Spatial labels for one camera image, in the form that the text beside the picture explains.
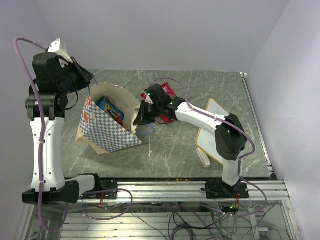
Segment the checkered paper bag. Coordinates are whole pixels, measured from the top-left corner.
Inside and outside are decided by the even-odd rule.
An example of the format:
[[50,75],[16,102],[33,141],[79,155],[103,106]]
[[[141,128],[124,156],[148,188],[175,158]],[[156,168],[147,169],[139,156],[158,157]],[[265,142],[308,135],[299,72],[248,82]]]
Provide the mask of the checkered paper bag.
[[[107,97],[124,113],[123,125],[97,105],[102,97]],[[156,129],[150,123],[143,123],[142,126],[149,130],[136,131],[137,126],[133,122],[139,107],[140,102],[121,86],[107,82],[94,85],[85,100],[75,141],[90,145],[99,155],[142,145],[139,137],[153,134]]]

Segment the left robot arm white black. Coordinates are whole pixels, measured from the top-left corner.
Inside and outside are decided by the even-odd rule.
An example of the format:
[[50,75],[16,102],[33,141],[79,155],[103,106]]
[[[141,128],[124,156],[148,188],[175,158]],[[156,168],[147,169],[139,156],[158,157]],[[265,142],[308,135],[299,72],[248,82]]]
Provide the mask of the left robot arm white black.
[[22,202],[75,204],[83,194],[96,199],[102,193],[98,174],[85,173],[66,180],[61,154],[68,94],[87,88],[92,76],[73,57],[55,52],[35,55],[32,67],[36,78],[31,81],[25,107],[33,134],[34,167],[30,189],[22,194]]

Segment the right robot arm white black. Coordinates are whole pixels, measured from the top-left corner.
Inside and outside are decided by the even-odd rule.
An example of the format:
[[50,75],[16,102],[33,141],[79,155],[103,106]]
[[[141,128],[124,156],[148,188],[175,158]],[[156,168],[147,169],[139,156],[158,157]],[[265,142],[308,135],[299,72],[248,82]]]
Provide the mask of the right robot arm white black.
[[216,115],[195,107],[185,99],[171,98],[159,84],[153,84],[144,90],[146,99],[142,100],[133,125],[151,124],[161,115],[170,120],[194,125],[215,138],[217,153],[223,159],[223,173],[220,186],[221,194],[226,198],[238,192],[240,183],[240,157],[247,139],[239,118],[234,114]]

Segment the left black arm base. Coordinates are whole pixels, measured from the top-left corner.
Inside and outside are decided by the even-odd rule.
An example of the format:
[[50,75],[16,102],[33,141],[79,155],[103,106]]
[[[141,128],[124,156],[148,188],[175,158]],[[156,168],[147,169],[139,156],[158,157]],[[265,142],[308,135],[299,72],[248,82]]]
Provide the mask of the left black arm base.
[[117,198],[118,183],[111,178],[100,178],[97,173],[88,173],[89,176],[94,176],[93,190],[84,193],[85,198],[102,198],[104,200],[115,200]]

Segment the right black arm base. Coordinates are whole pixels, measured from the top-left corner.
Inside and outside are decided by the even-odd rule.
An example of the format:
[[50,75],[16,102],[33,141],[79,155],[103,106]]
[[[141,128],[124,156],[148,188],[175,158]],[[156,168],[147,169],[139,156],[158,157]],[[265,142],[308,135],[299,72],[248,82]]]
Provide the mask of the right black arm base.
[[230,186],[221,179],[213,179],[207,181],[200,190],[205,192],[207,199],[235,199],[236,196],[240,199],[249,198],[247,184],[240,181],[236,185]]

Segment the pink snack bag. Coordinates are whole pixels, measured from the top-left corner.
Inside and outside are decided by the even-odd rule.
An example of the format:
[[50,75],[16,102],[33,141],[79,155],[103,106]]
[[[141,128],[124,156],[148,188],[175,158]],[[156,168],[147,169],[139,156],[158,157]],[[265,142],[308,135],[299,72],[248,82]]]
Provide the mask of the pink snack bag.
[[161,109],[159,118],[161,118],[163,124],[169,124],[176,120],[174,113],[166,107],[169,105],[171,100],[176,97],[175,92],[167,82],[162,85],[156,83],[145,89],[144,92],[140,94],[142,101],[145,101],[146,95],[149,95],[153,104],[157,105]]

